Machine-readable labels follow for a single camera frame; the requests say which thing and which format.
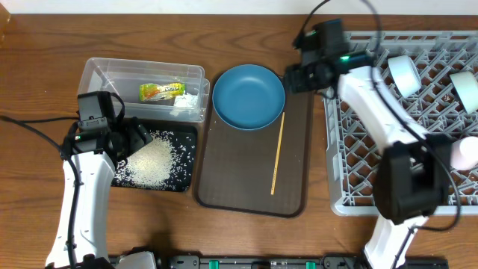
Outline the green orange snack wrapper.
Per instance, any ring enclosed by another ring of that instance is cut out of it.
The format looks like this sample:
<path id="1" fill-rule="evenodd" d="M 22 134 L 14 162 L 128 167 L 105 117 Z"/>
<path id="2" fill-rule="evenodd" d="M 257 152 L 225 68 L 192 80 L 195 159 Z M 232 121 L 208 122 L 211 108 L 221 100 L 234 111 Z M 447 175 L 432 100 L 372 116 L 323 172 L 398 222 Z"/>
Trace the green orange snack wrapper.
<path id="1" fill-rule="evenodd" d="M 185 91 L 186 85 L 182 83 L 142 84 L 139 88 L 139 100 L 141 102 L 163 101 L 182 96 Z"/>

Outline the light blue bowl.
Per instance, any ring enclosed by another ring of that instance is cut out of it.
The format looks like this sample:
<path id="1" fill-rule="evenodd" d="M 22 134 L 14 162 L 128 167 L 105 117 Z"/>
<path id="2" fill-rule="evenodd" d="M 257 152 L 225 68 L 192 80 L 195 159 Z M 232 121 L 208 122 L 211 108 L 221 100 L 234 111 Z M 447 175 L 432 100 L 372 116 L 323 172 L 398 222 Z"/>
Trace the light blue bowl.
<path id="1" fill-rule="evenodd" d="M 392 78 L 403 98 L 408 98 L 421 89 L 421 79 L 413 60 L 407 55 L 388 59 Z"/>

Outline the white tissue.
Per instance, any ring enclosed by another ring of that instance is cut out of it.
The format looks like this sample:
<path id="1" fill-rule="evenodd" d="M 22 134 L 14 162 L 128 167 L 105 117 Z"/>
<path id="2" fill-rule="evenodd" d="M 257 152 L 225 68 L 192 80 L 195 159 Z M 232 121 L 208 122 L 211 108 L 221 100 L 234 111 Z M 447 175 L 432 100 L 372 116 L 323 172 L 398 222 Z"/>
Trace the white tissue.
<path id="1" fill-rule="evenodd" d="M 173 109 L 170 115 L 178 117 L 182 114 L 191 114 L 196 109 L 198 96 L 186 93 L 182 96 L 177 96 L 174 100 Z"/>

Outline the dark blue plate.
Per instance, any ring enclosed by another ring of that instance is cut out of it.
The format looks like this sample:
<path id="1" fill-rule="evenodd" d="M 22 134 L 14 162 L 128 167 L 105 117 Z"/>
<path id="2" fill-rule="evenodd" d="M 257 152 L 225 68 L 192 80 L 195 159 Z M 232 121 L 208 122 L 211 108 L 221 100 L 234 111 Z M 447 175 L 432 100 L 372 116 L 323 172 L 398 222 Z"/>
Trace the dark blue plate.
<path id="1" fill-rule="evenodd" d="M 283 112 L 286 94 L 272 70 L 243 64 L 226 70 L 217 79 L 212 102 L 219 118 L 244 131 L 263 129 Z"/>

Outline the wooden chopstick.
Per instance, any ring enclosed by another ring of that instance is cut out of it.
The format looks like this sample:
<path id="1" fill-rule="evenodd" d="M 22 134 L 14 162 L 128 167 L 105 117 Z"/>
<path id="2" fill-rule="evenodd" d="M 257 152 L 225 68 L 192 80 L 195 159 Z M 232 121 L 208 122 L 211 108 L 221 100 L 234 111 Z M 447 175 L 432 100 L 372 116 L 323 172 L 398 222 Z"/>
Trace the wooden chopstick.
<path id="1" fill-rule="evenodd" d="M 275 189 L 276 189 L 276 178 L 277 178 L 277 173 L 278 173 L 278 168 L 279 168 L 279 159 L 280 159 L 280 152 L 281 152 L 281 147 L 282 147 L 282 136 L 283 136 L 284 121 L 285 121 L 285 112 L 282 112 L 280 128 L 279 128 L 278 142 L 277 142 L 277 147 L 276 147 L 276 157 L 275 157 L 274 168 L 273 168 L 273 178 L 272 178 L 272 184 L 271 184 L 271 189 L 270 189 L 270 195 L 271 196 L 273 196 L 275 194 Z"/>

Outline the mint green bowl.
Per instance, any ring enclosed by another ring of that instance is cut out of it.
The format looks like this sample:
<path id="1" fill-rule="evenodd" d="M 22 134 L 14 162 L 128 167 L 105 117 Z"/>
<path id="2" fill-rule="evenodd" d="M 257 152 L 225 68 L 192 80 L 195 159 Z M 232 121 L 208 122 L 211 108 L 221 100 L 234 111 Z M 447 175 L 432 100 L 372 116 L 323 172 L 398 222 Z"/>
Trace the mint green bowl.
<path id="1" fill-rule="evenodd" d="M 459 72 L 450 75 L 450 79 L 460 101 L 468 114 L 477 110 L 477 79 L 472 72 Z"/>

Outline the pink white cup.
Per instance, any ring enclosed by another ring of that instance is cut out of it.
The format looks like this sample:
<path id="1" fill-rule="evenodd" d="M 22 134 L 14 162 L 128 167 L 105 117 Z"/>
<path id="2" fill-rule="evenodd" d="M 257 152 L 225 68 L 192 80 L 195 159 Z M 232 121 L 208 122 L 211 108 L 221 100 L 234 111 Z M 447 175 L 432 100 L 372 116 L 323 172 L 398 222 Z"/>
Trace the pink white cup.
<path id="1" fill-rule="evenodd" d="M 466 137 L 452 144 L 450 166 L 456 170 L 470 170 L 478 162 L 478 138 Z"/>

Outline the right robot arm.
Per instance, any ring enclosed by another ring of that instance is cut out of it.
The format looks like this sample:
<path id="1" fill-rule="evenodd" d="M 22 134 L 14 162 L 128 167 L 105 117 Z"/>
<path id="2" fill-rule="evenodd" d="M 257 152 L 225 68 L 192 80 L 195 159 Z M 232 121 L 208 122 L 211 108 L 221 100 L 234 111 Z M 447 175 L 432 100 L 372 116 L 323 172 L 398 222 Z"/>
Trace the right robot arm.
<path id="1" fill-rule="evenodd" d="M 447 201 L 453 180 L 451 142 L 430 134 L 391 95 L 376 67 L 375 52 L 351 52 L 339 19 L 300 29 L 292 46 L 301 61 L 285 70 L 292 93 L 314 91 L 341 99 L 352 108 L 374 140 L 381 159 L 373 183 L 379 212 L 373 235 L 363 249 L 368 268 L 400 268 L 415 233 Z"/>

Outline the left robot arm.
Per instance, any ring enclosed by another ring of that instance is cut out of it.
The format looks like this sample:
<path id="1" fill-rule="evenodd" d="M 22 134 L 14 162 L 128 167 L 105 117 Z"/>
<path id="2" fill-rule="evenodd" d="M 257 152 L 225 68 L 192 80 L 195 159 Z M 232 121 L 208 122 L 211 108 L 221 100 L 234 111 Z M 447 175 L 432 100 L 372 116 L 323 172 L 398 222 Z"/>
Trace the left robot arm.
<path id="1" fill-rule="evenodd" d="M 47 268 L 107 266 L 106 219 L 118 164 L 152 142 L 138 118 L 115 111 L 116 93 L 78 95 L 79 118 L 60 146 L 65 188 Z"/>

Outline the grey dishwasher rack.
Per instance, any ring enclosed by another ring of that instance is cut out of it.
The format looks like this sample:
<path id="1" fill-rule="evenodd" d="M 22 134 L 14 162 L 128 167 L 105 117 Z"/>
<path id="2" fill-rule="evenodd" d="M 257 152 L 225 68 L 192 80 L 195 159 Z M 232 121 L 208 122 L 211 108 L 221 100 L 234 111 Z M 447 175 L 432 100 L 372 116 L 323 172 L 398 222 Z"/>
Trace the grey dishwasher rack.
<path id="1" fill-rule="evenodd" d="M 379 41 L 378 65 L 391 93 L 419 124 L 452 140 L 477 136 L 477 113 L 467 113 L 450 75 L 477 74 L 475 31 L 385 31 Z M 422 88 L 405 98 L 399 93 L 388 59 L 408 55 L 418 69 Z M 372 187 L 379 151 L 363 123 L 341 99 L 325 100 L 326 162 L 331 209 L 340 216 L 378 213 Z"/>

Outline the clear plastic bin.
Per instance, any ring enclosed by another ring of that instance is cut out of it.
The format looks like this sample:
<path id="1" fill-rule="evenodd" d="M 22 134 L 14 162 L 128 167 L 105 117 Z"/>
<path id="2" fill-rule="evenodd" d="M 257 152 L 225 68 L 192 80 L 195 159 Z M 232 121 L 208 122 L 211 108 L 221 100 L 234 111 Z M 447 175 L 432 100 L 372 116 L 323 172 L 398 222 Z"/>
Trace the clear plastic bin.
<path id="1" fill-rule="evenodd" d="M 139 88 L 142 84 L 182 83 L 184 94 L 198 96 L 196 109 L 191 114 L 178 117 L 170 115 L 174 100 L 141 102 Z M 167 120 L 202 123 L 208 107 L 209 80 L 201 66 L 153 61 L 136 61 L 114 58 L 91 58 L 86 62 L 78 94 L 95 91 L 116 93 L 125 104 L 125 115 L 145 120 Z"/>

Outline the brown serving tray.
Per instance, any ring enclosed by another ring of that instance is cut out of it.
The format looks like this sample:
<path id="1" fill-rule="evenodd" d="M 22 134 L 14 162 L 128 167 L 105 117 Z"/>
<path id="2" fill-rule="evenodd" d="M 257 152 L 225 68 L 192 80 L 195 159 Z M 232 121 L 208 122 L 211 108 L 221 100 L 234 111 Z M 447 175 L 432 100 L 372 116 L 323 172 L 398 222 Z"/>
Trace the brown serving tray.
<path id="1" fill-rule="evenodd" d="M 242 131 L 208 114 L 202 167 L 194 187 L 205 207 L 296 217 L 305 208 L 311 142 L 312 93 L 288 93 L 276 189 L 270 189 L 281 117 L 269 126 Z"/>

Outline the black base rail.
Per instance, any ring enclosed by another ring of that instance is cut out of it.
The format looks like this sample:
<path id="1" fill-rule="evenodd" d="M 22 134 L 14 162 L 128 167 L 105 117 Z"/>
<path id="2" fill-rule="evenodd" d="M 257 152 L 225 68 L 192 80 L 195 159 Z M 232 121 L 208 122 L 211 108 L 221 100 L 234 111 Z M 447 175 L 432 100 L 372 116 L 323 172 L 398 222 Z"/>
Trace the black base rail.
<path id="1" fill-rule="evenodd" d="M 266 258 L 201 258 L 198 256 L 173 256 L 167 259 L 165 264 L 161 264 L 160 259 L 156 259 L 156 268 L 167 269 L 306 269 L 306 268 L 325 268 L 325 269 L 354 269 L 369 268 L 362 257 L 359 256 L 324 256 L 318 259 L 266 259 Z M 407 269 L 448 269 L 449 264 L 446 259 L 431 258 L 408 258 L 406 262 L 398 268 Z"/>

